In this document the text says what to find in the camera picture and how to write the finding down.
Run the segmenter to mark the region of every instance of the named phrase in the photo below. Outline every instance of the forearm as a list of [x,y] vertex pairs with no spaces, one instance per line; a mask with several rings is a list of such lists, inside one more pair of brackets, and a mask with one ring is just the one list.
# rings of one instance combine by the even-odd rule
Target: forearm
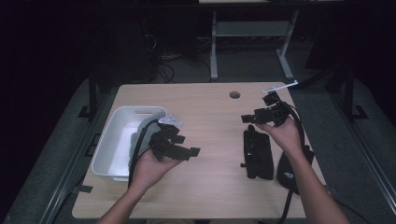
[[349,223],[343,211],[321,184],[313,168],[298,154],[289,157],[309,223]]
[[99,219],[98,223],[126,223],[134,207],[144,194],[144,190],[134,189],[134,186],[131,186]]

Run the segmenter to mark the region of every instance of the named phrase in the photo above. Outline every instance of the black pouch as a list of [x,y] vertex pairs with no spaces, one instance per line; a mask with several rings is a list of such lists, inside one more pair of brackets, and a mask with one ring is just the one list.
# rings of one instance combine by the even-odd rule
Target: black pouch
[[[305,158],[308,160],[310,164],[312,164],[312,161],[315,157],[315,153],[309,150],[309,146],[305,146],[303,148],[303,152]],[[295,185],[295,177],[294,177],[293,169],[291,168],[290,161],[286,156],[285,152],[283,152],[282,156],[280,157],[279,165],[277,166],[276,178],[277,181],[279,181],[279,184],[286,189],[290,189],[291,186],[294,185],[293,192],[296,194],[300,194],[297,189],[297,186]]]
[[247,177],[254,179],[274,179],[274,161],[271,152],[270,137],[266,133],[256,132],[253,125],[244,131],[244,155]]

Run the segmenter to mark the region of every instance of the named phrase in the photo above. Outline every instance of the black object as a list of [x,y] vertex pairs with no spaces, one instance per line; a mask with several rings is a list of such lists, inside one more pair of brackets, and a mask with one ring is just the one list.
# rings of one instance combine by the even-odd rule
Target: black object
[[161,161],[163,157],[168,157],[179,161],[188,161],[190,157],[197,157],[199,151],[201,150],[198,147],[187,149],[185,147],[176,146],[175,144],[182,144],[185,139],[184,136],[177,135],[179,132],[177,127],[169,124],[161,124],[157,119],[150,121],[139,134],[139,138],[137,139],[136,146],[134,148],[134,155],[132,156],[129,165],[128,188],[132,183],[134,168],[136,167],[136,164],[140,158],[138,157],[138,154],[143,142],[143,138],[145,137],[146,131],[152,123],[157,123],[158,127],[160,127],[160,130],[151,136],[148,145],[150,146],[155,158],[157,158],[158,161]]
[[254,179],[274,179],[274,161],[272,158],[270,137],[266,133],[256,132],[253,125],[244,131],[244,155],[247,177]]
[[161,128],[160,131],[154,133],[148,145],[151,147],[155,157],[160,161],[163,157],[179,161],[188,161],[190,157],[197,157],[199,151],[198,147],[192,147],[187,149],[185,147],[176,146],[175,144],[182,144],[185,137],[177,135],[179,129],[173,125],[161,124],[158,126]]
[[242,122],[264,124],[273,121],[276,127],[282,125],[290,112],[285,105],[279,102],[280,99],[277,93],[275,91],[270,91],[268,95],[264,96],[262,99],[266,105],[272,106],[255,109],[254,115],[243,115]]
[[[303,153],[308,162],[312,164],[315,153],[309,150],[309,146],[304,146]],[[293,169],[291,168],[290,161],[285,152],[283,152],[282,156],[280,157],[279,165],[277,166],[276,179],[284,188],[291,189],[295,194],[300,194],[295,183]]]

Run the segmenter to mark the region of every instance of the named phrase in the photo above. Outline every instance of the wooden table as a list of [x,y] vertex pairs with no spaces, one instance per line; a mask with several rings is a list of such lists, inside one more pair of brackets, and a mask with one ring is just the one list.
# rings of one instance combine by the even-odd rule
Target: wooden table
[[[283,83],[148,84],[120,87],[109,117],[123,105],[161,106],[184,122],[182,146],[200,147],[196,158],[171,170],[138,203],[131,218],[276,218],[288,193],[276,180],[248,179],[244,162],[241,115],[265,107],[262,89]],[[230,92],[238,91],[233,99]],[[293,105],[289,91],[277,91]],[[271,139],[275,170],[282,149]],[[313,167],[324,184],[316,160]],[[97,218],[127,189],[95,175],[91,167],[83,182],[92,192],[80,192],[73,209],[77,218]],[[304,217],[300,197],[294,195],[288,217]]]

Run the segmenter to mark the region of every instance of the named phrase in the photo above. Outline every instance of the metal frame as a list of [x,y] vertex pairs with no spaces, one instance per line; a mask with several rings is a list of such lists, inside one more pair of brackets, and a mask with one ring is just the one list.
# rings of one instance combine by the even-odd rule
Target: metal frame
[[212,46],[210,52],[210,79],[219,78],[218,60],[216,56],[217,36],[285,36],[285,42],[276,50],[285,77],[294,79],[286,59],[286,51],[293,34],[299,10],[294,10],[289,21],[217,21],[217,12],[213,11]]

